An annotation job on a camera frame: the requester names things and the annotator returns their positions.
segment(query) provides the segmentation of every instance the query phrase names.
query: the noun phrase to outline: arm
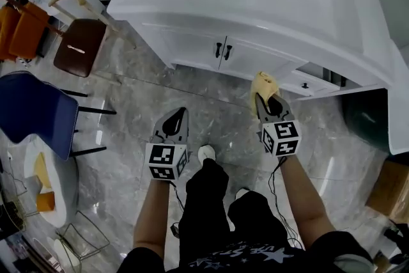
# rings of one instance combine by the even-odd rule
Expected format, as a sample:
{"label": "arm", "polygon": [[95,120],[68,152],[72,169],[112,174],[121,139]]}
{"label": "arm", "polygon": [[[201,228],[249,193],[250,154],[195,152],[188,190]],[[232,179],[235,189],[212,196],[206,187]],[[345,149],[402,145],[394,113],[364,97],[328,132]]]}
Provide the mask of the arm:
{"label": "arm", "polygon": [[335,231],[324,204],[295,155],[281,166],[294,220],[306,249],[320,236]]}
{"label": "arm", "polygon": [[145,247],[165,255],[169,183],[151,180],[134,230],[134,248]]}

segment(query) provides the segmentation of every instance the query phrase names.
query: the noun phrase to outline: yellow sponge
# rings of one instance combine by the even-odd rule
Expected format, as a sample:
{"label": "yellow sponge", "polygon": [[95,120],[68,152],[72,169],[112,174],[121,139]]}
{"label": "yellow sponge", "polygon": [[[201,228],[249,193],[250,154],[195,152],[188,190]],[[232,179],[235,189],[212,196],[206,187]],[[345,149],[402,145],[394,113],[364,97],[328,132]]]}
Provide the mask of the yellow sponge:
{"label": "yellow sponge", "polygon": [[44,153],[39,153],[34,164],[34,174],[38,176],[38,179],[44,185],[44,187],[50,189],[51,183],[49,180],[49,175],[47,173],[47,168],[45,166],[45,157]]}
{"label": "yellow sponge", "polygon": [[267,73],[258,72],[251,82],[250,107],[253,115],[257,116],[256,94],[259,94],[267,104],[268,99],[275,93],[279,94],[279,86],[275,79]]}
{"label": "yellow sponge", "polygon": [[36,199],[37,211],[50,212],[54,210],[56,206],[56,200],[53,192],[47,192],[45,194],[38,194]]}

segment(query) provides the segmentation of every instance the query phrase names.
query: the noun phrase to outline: chair back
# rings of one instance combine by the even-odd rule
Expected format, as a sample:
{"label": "chair back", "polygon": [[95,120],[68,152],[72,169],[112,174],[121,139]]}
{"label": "chair back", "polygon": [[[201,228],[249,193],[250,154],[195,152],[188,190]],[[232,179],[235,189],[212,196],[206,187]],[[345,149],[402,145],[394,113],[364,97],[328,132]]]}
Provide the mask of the chair back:
{"label": "chair back", "polygon": [[0,77],[0,129],[13,143],[37,134],[59,157],[70,156],[78,102],[27,71]]}

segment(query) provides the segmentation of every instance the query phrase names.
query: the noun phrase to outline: orange chair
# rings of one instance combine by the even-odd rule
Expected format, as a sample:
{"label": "orange chair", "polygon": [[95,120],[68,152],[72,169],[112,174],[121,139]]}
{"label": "orange chair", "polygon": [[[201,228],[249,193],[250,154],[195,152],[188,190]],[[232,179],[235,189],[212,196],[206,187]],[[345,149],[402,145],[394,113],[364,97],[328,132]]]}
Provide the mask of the orange chair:
{"label": "orange chair", "polygon": [[12,7],[3,6],[0,10],[0,60],[16,60],[9,50],[20,17],[21,14]]}
{"label": "orange chair", "polygon": [[24,7],[29,13],[20,14],[10,6],[4,6],[0,10],[0,59],[15,61],[17,57],[36,57],[49,16],[33,3]]}
{"label": "orange chair", "polygon": [[35,17],[26,12],[21,14],[19,23],[14,31],[9,52],[16,57],[33,59],[36,57],[36,50],[44,32],[45,23],[48,22],[50,17],[47,12],[33,3],[28,3],[24,7],[40,20],[35,19]]}

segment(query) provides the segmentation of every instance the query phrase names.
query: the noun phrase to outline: white sneaker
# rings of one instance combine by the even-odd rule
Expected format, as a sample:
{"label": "white sneaker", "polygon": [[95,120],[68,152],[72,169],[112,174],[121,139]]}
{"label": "white sneaker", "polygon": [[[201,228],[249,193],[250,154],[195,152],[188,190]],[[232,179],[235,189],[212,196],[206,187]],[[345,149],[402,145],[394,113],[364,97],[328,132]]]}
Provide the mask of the white sneaker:
{"label": "white sneaker", "polygon": [[200,147],[199,151],[197,152],[197,156],[199,157],[199,162],[200,164],[202,164],[202,166],[203,166],[203,161],[206,158],[216,160],[216,152],[213,149],[213,147],[210,146],[209,144],[207,144],[206,146]]}
{"label": "white sneaker", "polygon": [[238,198],[243,197],[245,194],[247,194],[250,190],[248,190],[248,188],[241,188],[239,191],[237,191],[236,193],[236,200]]}

